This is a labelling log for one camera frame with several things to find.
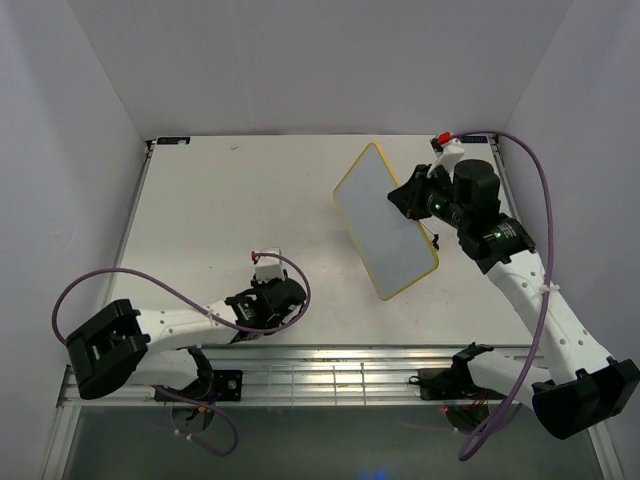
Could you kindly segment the yellow framed whiteboard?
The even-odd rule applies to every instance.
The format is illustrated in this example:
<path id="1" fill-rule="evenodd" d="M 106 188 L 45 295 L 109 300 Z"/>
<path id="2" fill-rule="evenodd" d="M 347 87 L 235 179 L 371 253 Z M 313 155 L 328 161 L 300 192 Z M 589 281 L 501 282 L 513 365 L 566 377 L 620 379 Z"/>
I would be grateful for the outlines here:
<path id="1" fill-rule="evenodd" d="M 333 190 L 333 202 L 379 299 L 388 301 L 439 266 L 423 226 L 387 195 L 399 187 L 383 151 L 370 142 Z"/>

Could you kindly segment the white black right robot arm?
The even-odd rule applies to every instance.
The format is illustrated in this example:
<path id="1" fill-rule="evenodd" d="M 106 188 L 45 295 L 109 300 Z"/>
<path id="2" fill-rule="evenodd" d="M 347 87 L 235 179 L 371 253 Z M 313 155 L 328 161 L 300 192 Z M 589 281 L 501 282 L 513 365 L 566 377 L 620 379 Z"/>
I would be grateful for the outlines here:
<path id="1" fill-rule="evenodd" d="M 515 400 L 552 436 L 567 439 L 619 414 L 639 383 L 639 369 L 591 337 L 558 286 L 545 281 L 548 269 L 533 240 L 500 210 L 500 187 L 489 163 L 471 159 L 451 171 L 420 164 L 387 198 L 408 219 L 435 217 L 456 229 L 461 249 L 511 304 L 547 367 L 524 371 L 492 347 L 472 343 L 425 385 L 464 397 L 483 389 L 508 396 L 516 388 Z"/>

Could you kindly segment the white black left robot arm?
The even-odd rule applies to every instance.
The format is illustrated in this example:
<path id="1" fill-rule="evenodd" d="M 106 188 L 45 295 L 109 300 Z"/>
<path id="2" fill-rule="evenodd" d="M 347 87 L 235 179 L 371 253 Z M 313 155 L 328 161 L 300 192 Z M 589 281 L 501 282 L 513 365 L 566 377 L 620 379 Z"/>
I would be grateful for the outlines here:
<path id="1" fill-rule="evenodd" d="M 291 278 L 252 282 L 203 311 L 138 310 L 118 299 L 73 331 L 65 346 L 84 400 L 127 384 L 160 384 L 200 400 L 213 390 L 203 347 L 271 335 L 301 313 L 306 301 L 305 289 Z"/>

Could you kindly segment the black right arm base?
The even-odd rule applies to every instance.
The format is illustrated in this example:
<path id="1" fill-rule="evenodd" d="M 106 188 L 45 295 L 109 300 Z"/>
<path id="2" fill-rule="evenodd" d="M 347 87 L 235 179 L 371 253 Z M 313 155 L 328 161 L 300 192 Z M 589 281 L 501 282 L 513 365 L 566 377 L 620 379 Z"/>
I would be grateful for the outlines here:
<path id="1" fill-rule="evenodd" d="M 483 400 L 486 390 L 460 380 L 451 369 L 419 369 L 407 383 L 419 389 L 422 400 Z"/>

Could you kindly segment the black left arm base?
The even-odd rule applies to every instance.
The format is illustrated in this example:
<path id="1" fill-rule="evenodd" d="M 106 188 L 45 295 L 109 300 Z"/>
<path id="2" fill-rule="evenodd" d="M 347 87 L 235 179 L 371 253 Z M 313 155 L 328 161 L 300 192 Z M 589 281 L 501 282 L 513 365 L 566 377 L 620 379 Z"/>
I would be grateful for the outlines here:
<path id="1" fill-rule="evenodd" d="M 167 390 L 173 395 L 198 402 L 237 402 L 242 397 L 242 386 L 242 370 L 213 370 L 211 373 L 193 380 L 183 389 L 176 390 L 167 387 Z"/>

